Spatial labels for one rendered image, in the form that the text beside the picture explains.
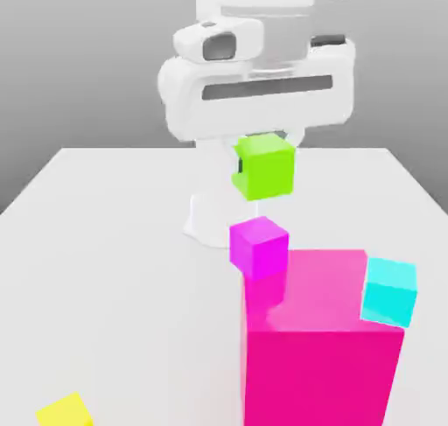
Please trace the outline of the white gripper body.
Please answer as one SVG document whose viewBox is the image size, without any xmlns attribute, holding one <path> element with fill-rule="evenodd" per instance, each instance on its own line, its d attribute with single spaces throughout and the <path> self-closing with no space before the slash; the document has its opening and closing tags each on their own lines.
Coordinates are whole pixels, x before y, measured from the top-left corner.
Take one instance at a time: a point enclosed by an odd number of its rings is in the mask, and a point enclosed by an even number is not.
<svg viewBox="0 0 448 426">
<path fill-rule="evenodd" d="M 173 57 L 158 90 L 168 130 L 182 142 L 342 124 L 354 108 L 354 42 L 322 45 L 290 68 L 251 62 L 195 64 Z"/>
</svg>

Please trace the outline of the small green cube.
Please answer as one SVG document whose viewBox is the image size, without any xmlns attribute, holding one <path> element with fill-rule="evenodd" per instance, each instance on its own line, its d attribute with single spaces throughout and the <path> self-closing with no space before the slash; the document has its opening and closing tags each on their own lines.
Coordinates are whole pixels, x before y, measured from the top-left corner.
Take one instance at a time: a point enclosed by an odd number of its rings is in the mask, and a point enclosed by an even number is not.
<svg viewBox="0 0 448 426">
<path fill-rule="evenodd" d="M 232 183 L 248 201 L 291 194 L 296 149 L 275 133 L 241 137 Z"/>
</svg>

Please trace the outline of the small magenta cube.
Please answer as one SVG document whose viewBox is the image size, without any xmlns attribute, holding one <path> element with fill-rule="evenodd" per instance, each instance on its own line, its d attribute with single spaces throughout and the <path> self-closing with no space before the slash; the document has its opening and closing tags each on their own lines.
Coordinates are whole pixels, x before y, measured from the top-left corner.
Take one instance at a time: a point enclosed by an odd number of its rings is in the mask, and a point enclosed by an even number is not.
<svg viewBox="0 0 448 426">
<path fill-rule="evenodd" d="M 258 280 L 287 269 L 289 233 L 265 216 L 229 228 L 229 259 L 247 278 Z"/>
</svg>

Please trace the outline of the small cyan cube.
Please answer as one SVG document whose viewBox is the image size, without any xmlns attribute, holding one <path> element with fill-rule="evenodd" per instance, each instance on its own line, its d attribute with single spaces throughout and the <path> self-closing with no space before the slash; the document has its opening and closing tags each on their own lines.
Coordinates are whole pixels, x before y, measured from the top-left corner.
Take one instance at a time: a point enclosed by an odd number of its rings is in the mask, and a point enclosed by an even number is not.
<svg viewBox="0 0 448 426">
<path fill-rule="evenodd" d="M 413 317 L 417 292 L 415 264 L 369 257 L 360 318 L 408 328 Z"/>
</svg>

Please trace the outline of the small yellow cube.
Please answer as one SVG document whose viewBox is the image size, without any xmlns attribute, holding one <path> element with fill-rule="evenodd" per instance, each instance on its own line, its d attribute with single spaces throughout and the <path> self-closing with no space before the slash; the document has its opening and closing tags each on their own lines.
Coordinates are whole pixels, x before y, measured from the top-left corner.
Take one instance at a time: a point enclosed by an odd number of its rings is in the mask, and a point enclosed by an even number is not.
<svg viewBox="0 0 448 426">
<path fill-rule="evenodd" d="M 94 426 L 93 418 L 78 392 L 38 410 L 36 417 L 39 426 Z"/>
</svg>

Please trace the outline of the large pink box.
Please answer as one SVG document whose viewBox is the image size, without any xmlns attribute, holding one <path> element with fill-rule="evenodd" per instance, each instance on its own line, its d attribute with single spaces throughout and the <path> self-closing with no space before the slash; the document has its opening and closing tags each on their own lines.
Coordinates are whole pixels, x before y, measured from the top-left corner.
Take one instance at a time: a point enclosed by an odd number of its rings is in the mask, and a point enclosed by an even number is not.
<svg viewBox="0 0 448 426">
<path fill-rule="evenodd" d="M 364 321 L 365 251 L 291 250 L 245 278 L 244 426 L 382 426 L 404 330 Z"/>
</svg>

